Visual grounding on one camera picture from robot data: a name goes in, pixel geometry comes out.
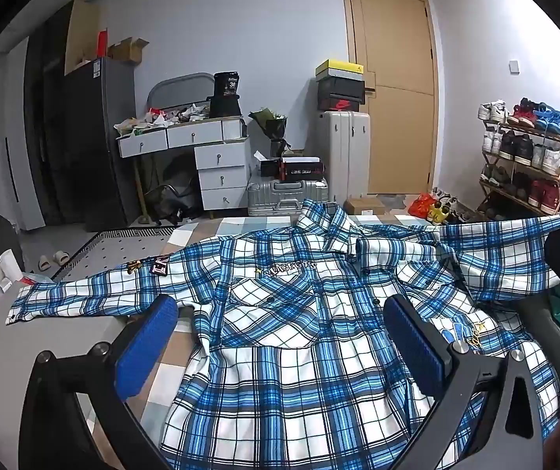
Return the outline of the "open cardboard box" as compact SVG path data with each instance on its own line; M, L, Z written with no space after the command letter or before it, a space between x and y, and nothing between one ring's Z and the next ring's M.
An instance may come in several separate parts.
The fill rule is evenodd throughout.
M142 38L127 37L115 45L109 46L108 57L115 61L137 66L143 59L143 50L149 41Z

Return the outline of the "black refrigerator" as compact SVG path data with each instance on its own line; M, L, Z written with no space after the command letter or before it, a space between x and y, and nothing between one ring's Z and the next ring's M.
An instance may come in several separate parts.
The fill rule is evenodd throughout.
M140 215L133 161L120 157L115 125L135 116L133 67L110 57L65 76L67 164L86 228L129 226Z

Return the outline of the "grey mirror headboard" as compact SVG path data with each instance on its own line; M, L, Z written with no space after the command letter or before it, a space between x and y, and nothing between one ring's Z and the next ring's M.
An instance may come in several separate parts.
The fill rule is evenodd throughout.
M146 108L166 109L203 103L214 94L214 76L197 72L171 78L149 91Z

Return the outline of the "shoe rack with shoes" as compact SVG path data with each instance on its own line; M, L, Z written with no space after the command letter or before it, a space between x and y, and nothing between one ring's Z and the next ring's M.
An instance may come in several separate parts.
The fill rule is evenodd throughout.
M560 110L523 98L509 109L503 100L483 103L484 125L477 211L489 220L560 212Z

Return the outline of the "beige slippers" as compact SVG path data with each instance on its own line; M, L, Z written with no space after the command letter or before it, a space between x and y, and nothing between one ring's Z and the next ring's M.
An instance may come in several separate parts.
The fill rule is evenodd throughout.
M60 266L64 266L71 256L64 250L56 251L51 257L47 257L42 255L38 258L38 269L41 272L48 271L54 264Z

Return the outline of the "blue white plaid shirt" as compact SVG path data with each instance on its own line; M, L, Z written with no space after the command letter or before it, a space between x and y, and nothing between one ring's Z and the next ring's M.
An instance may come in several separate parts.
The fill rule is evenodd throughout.
M193 312L195 348L161 440L173 469L386 469L434 397L382 319L392 295L451 341L524 353L541 433L558 424L559 380L510 301L558 283L542 261L560 215L446 226L361 226L306 201L296 224L184 247L149 261L25 287L10 323L138 315L159 295Z

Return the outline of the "white drawer desk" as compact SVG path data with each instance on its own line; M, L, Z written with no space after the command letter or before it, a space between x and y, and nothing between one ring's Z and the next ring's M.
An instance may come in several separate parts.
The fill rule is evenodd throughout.
M117 141L123 158L172 150L192 152L203 209L208 212L244 209L248 205L251 146L241 117L161 126Z

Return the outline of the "orange plastic bag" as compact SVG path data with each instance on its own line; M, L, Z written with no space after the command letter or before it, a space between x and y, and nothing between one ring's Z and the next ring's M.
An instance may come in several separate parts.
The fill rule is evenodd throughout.
M411 203L411 206L407 208L407 213L413 217L419 217L419 219L425 220L435 202L436 199L432 194L421 193L417 199Z

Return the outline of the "black box on suitcase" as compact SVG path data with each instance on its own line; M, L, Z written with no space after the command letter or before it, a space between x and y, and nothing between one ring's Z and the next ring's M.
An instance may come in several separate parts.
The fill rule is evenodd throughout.
M260 177L270 177L282 183L322 181L324 163L319 157L283 156L266 158L261 152L253 154Z

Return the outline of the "silver flat suitcase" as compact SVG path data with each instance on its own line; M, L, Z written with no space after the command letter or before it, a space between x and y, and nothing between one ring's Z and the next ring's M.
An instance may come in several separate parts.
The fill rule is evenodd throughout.
M294 181L254 177L247 187L250 217L275 217L299 214L306 199L316 202L329 200L329 187L322 181Z

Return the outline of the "small cardboard box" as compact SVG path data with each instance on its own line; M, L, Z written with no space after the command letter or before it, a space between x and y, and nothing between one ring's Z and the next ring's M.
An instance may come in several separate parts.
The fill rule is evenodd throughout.
M382 215L386 208L378 196L349 197L344 209L350 215Z

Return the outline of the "white paper cup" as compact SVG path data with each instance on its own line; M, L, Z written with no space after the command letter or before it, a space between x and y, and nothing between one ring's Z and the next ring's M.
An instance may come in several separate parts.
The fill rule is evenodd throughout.
M12 249L7 249L0 255L0 268L4 275L12 282L23 279L23 271L20 268Z

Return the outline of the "wooden door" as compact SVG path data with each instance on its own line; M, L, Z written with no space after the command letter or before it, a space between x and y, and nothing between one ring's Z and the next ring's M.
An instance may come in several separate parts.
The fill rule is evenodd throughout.
M370 115L369 192L432 187L437 53L429 0L344 0L349 60L364 67Z

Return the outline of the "dark flower bouquet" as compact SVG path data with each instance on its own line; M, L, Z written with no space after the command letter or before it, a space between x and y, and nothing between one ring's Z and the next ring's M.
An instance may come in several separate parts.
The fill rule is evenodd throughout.
M250 112L249 117L263 130L264 135L270 140L270 155L280 158L289 148L285 139L286 123L285 116L273 112L265 107L257 112Z

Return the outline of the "white upright suitcase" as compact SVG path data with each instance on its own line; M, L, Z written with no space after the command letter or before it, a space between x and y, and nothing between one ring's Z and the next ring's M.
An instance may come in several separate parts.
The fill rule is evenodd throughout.
M322 112L314 133L315 154L326 167L330 199L342 205L368 193L370 117L366 112Z

